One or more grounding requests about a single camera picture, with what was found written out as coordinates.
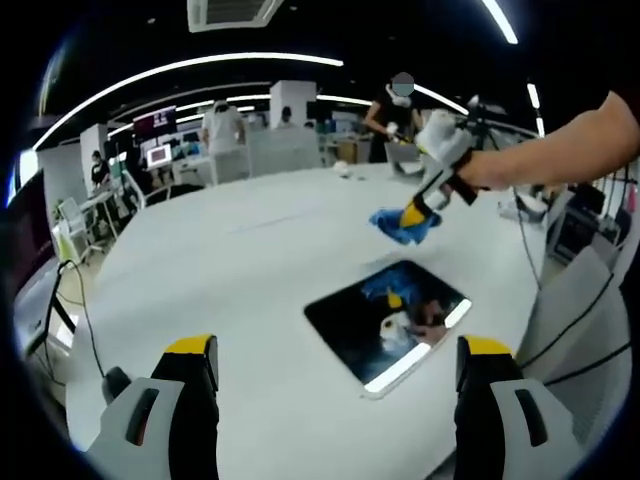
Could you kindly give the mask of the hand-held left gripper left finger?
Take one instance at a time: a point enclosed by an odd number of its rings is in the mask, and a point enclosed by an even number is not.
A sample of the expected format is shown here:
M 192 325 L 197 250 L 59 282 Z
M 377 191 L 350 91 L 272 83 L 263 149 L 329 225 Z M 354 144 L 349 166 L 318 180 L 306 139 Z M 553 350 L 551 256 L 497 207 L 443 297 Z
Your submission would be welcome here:
M 171 344 L 148 377 L 111 369 L 92 467 L 104 479 L 217 479 L 218 387 L 212 334 Z

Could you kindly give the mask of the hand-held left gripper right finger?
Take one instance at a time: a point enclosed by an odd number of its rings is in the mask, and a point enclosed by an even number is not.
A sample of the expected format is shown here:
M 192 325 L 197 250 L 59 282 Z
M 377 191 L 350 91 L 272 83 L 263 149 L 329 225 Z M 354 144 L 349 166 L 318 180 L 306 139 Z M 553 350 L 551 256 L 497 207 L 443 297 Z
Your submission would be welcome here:
M 568 479 L 583 458 L 571 412 L 510 349 L 457 339 L 456 479 Z

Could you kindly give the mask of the person's right hand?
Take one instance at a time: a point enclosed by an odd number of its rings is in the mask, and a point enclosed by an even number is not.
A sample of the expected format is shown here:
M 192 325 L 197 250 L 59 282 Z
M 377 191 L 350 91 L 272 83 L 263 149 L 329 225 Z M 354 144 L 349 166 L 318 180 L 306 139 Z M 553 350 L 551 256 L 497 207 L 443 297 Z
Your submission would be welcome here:
M 469 151 L 464 160 L 458 175 L 472 189 L 501 191 L 509 187 L 501 152 Z

